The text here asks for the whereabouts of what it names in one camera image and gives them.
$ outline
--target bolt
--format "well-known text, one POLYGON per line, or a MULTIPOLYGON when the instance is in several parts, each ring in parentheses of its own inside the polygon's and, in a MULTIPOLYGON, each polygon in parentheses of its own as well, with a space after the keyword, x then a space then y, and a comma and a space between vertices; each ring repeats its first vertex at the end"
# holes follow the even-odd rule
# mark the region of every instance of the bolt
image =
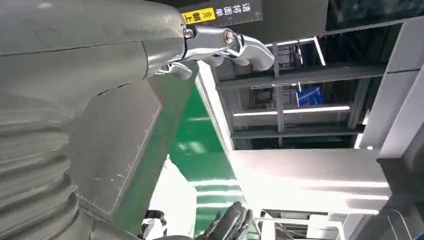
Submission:
POLYGON ((236 40, 236 36, 234 35, 234 32, 231 29, 227 29, 224 32, 224 39, 227 44, 231 45, 236 40))
POLYGON ((190 28, 185 29, 183 34, 184 34, 184 38, 186 38, 186 39, 191 39, 192 37, 195 36, 195 32, 193 30, 191 30, 190 28))

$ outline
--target industrial robot arm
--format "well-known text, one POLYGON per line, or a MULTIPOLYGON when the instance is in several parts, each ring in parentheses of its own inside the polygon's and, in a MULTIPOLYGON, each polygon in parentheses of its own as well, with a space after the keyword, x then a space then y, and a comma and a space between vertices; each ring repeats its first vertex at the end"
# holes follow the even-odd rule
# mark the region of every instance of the industrial robot arm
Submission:
POLYGON ((186 47, 182 58, 163 66, 156 74, 188 79, 191 71, 181 63, 187 61, 202 60, 217 67, 228 58, 242 66, 252 64, 258 71, 267 70, 274 63, 274 56, 260 41, 229 28, 190 25, 183 30, 183 35, 186 47))
MULTIPOLYGON (((143 0, 1 0, 0 33, 0 239, 136 239, 80 211, 63 126, 110 89, 155 74, 189 78, 184 62, 274 62, 256 39, 187 26, 175 8, 143 0)), ((251 213, 234 208, 209 239, 245 231, 251 213)))

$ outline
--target warning sign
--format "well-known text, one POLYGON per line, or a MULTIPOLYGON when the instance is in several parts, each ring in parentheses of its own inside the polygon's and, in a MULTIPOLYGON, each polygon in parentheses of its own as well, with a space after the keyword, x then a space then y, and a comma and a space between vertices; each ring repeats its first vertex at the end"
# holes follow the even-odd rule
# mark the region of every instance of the warning sign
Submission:
POLYGON ((184 17, 186 24, 197 24, 216 19, 213 7, 184 12, 182 16, 184 17))

